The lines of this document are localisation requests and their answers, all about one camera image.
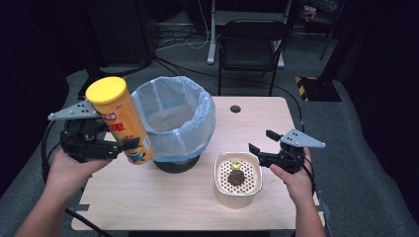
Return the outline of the black folding chair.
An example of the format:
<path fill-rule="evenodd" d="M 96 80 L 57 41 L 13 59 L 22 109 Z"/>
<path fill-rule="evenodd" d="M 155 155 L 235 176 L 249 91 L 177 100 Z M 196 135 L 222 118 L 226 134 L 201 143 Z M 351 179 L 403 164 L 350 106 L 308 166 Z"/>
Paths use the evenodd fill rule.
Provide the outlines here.
<path fill-rule="evenodd" d="M 222 71 L 271 72 L 268 95 L 276 81 L 283 42 L 289 27 L 278 20 L 239 19 L 226 23 L 219 37 L 217 91 L 221 94 Z"/>

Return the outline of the black trash bin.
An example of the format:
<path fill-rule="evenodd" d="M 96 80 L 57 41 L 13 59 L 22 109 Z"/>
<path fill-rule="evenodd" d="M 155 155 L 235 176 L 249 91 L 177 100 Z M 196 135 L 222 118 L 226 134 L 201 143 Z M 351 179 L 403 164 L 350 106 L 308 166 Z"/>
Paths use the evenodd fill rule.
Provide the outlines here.
<path fill-rule="evenodd" d="M 158 169 L 169 174 L 180 174 L 187 172 L 195 167 L 200 160 L 200 156 L 190 157 L 158 157 L 152 161 Z"/>

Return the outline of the person's right hand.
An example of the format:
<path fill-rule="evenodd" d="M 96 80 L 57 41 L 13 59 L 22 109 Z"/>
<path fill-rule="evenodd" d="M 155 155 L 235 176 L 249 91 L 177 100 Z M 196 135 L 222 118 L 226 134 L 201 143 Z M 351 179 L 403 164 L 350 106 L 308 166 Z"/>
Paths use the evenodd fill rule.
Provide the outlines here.
<path fill-rule="evenodd" d="M 273 164 L 270 170 L 279 177 L 287 186 L 290 197 L 294 204 L 313 200 L 314 172 L 311 164 L 311 156 L 308 148 L 303 149 L 304 163 L 300 171 L 290 174 L 281 167 Z"/>

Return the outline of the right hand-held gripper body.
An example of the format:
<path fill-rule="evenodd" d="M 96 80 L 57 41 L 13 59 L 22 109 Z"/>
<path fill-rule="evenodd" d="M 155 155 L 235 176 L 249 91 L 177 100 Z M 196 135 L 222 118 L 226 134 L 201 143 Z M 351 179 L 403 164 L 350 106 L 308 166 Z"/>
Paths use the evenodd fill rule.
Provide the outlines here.
<path fill-rule="evenodd" d="M 304 148 L 325 148 L 326 144 L 302 131 L 292 129 L 277 141 L 280 151 L 277 154 L 261 152 L 260 165 L 269 168 L 272 164 L 281 167 L 288 173 L 294 174 L 300 170 L 304 163 Z"/>

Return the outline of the person's left hand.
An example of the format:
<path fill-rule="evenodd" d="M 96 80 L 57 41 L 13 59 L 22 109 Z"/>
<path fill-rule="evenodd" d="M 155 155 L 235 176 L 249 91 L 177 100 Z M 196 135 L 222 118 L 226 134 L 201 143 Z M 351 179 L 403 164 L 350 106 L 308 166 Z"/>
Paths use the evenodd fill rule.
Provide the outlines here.
<path fill-rule="evenodd" d="M 80 163 L 59 149 L 53 155 L 44 191 L 59 200 L 69 201 L 94 173 L 110 163 L 110 159 Z"/>

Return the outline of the yellow chip can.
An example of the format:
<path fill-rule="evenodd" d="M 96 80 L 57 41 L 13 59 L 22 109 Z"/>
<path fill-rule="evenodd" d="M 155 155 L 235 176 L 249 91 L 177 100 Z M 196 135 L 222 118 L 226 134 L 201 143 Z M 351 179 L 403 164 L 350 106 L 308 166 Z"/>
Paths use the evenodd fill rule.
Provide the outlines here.
<path fill-rule="evenodd" d="M 152 158 L 154 148 L 124 78 L 111 76 L 99 79 L 87 88 L 85 97 L 106 123 L 117 142 L 138 138 L 134 148 L 125 150 L 130 163 L 139 165 Z"/>

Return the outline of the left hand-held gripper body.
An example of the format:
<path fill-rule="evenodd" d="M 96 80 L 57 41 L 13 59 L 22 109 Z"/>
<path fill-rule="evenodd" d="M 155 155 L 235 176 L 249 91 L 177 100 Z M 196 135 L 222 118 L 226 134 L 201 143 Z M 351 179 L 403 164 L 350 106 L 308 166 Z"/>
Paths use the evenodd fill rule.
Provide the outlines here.
<path fill-rule="evenodd" d="M 98 159 L 116 159 L 123 147 L 115 141 L 100 137 L 108 131 L 106 123 L 88 101 L 79 102 L 47 117 L 50 121 L 63 121 L 60 146 L 80 163 Z"/>

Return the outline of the black cabinet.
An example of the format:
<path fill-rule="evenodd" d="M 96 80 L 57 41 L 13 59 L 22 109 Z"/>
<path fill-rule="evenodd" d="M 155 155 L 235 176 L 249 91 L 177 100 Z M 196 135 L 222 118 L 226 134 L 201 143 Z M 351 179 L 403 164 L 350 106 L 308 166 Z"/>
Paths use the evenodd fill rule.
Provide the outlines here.
<path fill-rule="evenodd" d="M 83 0 L 107 65 L 148 65 L 154 53 L 143 0 Z"/>

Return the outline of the beige square strainer container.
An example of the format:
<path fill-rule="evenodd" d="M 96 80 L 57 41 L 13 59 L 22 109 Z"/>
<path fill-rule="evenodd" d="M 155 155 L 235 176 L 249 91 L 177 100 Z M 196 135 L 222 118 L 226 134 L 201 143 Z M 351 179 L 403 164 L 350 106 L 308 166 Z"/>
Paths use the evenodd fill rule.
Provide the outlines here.
<path fill-rule="evenodd" d="M 227 177 L 232 171 L 232 161 L 240 161 L 246 180 L 241 186 L 232 186 Z M 228 208 L 238 209 L 248 205 L 262 189 L 263 175 L 258 159 L 249 153 L 226 152 L 220 154 L 213 165 L 214 193 L 217 200 Z"/>

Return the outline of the white metal desk frame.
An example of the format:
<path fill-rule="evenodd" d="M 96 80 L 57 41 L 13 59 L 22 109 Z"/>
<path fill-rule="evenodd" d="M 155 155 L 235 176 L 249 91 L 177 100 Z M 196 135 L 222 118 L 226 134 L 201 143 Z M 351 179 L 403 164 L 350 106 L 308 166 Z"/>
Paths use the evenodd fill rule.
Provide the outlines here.
<path fill-rule="evenodd" d="M 211 0 L 210 11 L 210 41 L 207 63 L 214 64 L 216 53 L 216 27 L 223 26 L 226 23 L 239 19 L 256 20 L 280 20 L 286 22 L 290 14 L 290 8 L 293 0 L 286 0 L 286 6 L 280 13 L 249 12 L 249 11 L 223 11 L 216 9 L 216 0 Z"/>

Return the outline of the dark wet residue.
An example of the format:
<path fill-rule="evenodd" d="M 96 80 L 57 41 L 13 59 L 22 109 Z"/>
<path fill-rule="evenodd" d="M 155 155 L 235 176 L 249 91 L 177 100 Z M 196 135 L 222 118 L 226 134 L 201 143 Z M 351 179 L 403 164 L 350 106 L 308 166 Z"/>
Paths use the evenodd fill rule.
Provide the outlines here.
<path fill-rule="evenodd" d="M 232 170 L 227 177 L 227 181 L 234 187 L 241 186 L 245 180 L 246 177 L 241 170 Z"/>

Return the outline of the trash bin with blue bag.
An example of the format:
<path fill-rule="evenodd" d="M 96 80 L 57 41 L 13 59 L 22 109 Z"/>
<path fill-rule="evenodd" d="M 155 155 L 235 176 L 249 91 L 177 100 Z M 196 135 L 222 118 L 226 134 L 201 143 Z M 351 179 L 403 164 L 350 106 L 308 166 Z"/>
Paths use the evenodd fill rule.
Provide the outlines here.
<path fill-rule="evenodd" d="M 183 162 L 199 156 L 215 130 L 211 95 L 186 76 L 158 77 L 131 93 L 155 148 L 155 162 Z"/>

